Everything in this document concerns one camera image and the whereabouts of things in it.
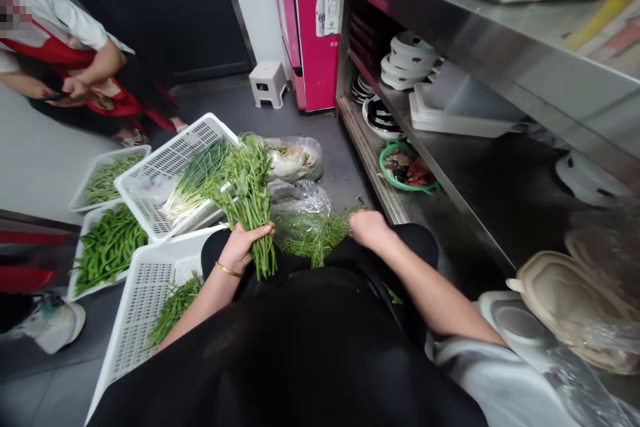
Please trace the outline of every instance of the white sneaker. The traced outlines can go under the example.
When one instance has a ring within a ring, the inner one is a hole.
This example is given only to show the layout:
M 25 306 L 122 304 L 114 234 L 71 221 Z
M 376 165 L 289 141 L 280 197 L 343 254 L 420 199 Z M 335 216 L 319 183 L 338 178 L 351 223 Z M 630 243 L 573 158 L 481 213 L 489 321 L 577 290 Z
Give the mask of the white sneaker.
M 85 310 L 55 292 L 45 292 L 31 315 L 16 327 L 48 354 L 73 342 L 85 324 Z
M 137 147 L 138 145 L 147 145 L 149 143 L 149 139 L 146 135 L 143 135 L 138 131 L 138 129 L 134 129 L 135 137 L 130 137 L 127 139 L 122 139 L 122 144 L 125 147 Z

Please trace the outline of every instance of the black phone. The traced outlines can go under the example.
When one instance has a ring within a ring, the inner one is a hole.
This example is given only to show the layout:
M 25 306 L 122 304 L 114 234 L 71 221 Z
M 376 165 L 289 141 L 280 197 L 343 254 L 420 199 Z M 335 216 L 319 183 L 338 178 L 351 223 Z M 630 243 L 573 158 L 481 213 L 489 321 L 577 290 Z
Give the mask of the black phone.
M 42 101 L 58 101 L 58 100 L 62 100 L 63 98 L 68 97 L 69 94 L 66 92 L 56 92 L 53 95 L 50 95 L 49 97 L 42 97 L 40 100 Z

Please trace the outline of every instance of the gray floor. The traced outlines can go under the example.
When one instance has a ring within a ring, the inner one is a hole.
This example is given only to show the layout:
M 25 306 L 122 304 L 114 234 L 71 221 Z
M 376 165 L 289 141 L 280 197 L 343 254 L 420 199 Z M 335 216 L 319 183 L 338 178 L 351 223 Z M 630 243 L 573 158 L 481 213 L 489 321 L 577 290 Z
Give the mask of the gray floor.
M 320 183 L 334 207 L 355 205 L 359 196 L 371 205 L 357 160 L 332 113 L 300 115 L 291 92 L 285 95 L 282 109 L 257 109 L 251 89 L 237 78 L 181 87 L 175 94 L 183 108 L 181 116 L 187 122 L 213 112 L 235 133 L 314 137 L 323 148 Z M 169 132 L 154 131 L 152 146 L 162 145 L 171 136 Z M 122 289 L 123 285 L 115 286 L 81 299 L 79 303 L 87 312 L 86 325 L 73 344 L 54 355 L 44 354 L 27 338 L 0 339 L 0 426 L 83 425 Z

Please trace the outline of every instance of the black pants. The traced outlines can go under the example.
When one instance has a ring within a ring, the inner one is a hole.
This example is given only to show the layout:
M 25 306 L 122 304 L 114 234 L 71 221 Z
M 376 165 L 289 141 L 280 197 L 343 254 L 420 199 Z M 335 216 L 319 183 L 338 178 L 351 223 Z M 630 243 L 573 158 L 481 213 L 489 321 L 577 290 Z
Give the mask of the black pants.
M 416 224 L 392 226 L 391 229 L 398 234 L 402 241 L 422 260 L 433 268 L 437 268 L 438 245 L 429 230 Z M 207 279 L 213 271 L 215 262 L 220 257 L 220 253 L 230 235 L 231 232 L 229 230 L 220 230 L 211 235 L 205 242 L 201 254 L 202 273 L 205 279 Z M 257 280 L 253 263 L 249 264 L 233 300 L 243 300 L 263 294 L 284 282 L 294 272 L 311 268 L 311 259 L 286 254 L 280 252 L 278 249 L 276 249 L 276 259 L 278 263 L 276 274 L 262 281 Z M 404 330 L 409 340 L 418 348 L 424 346 L 427 334 L 426 325 L 413 305 L 411 297 L 400 279 L 380 257 L 375 255 L 371 250 L 359 245 L 351 237 L 346 237 L 325 258 L 325 265 L 345 268 L 359 274 L 364 274 L 372 290 L 388 307 L 391 315 Z M 404 304 L 393 304 L 387 288 L 393 291 Z
M 32 309 L 31 296 L 0 292 L 0 334 L 8 332 L 22 322 Z
M 131 53 L 125 52 L 125 56 L 127 64 L 115 74 L 116 80 L 131 92 L 146 109 L 155 110 L 166 118 L 177 116 L 175 106 L 154 84 L 140 60 Z M 62 91 L 63 80 L 56 73 L 52 72 L 42 81 L 52 90 Z M 31 107 L 52 120 L 71 127 L 89 130 L 105 137 L 113 137 L 120 129 L 131 129 L 132 127 L 126 119 L 100 115 L 86 105 L 69 108 L 54 107 L 44 101 L 32 98 L 29 98 L 29 103 Z

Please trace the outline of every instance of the green colander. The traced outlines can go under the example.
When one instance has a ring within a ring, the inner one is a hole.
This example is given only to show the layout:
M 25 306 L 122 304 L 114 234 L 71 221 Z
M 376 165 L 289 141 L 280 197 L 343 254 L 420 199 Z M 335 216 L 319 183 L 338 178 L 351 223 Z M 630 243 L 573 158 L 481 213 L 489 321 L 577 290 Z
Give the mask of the green colander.
M 387 142 L 387 147 L 385 147 L 385 149 L 380 153 L 380 158 L 379 158 L 380 170 L 382 171 L 382 174 L 385 176 L 385 179 L 387 179 L 387 181 L 391 185 L 393 185 L 394 187 L 400 190 L 407 190 L 407 191 L 420 190 L 425 193 L 428 193 L 429 195 L 433 195 L 435 192 L 440 191 L 439 182 L 432 183 L 431 185 L 426 185 L 425 187 L 414 187 L 413 185 L 405 185 L 404 183 L 399 182 L 395 178 L 393 178 L 393 176 L 385 168 L 385 158 L 389 157 L 393 153 L 394 149 L 398 149 L 405 153 L 411 152 L 411 148 L 406 143 L 398 140 L 389 140 Z

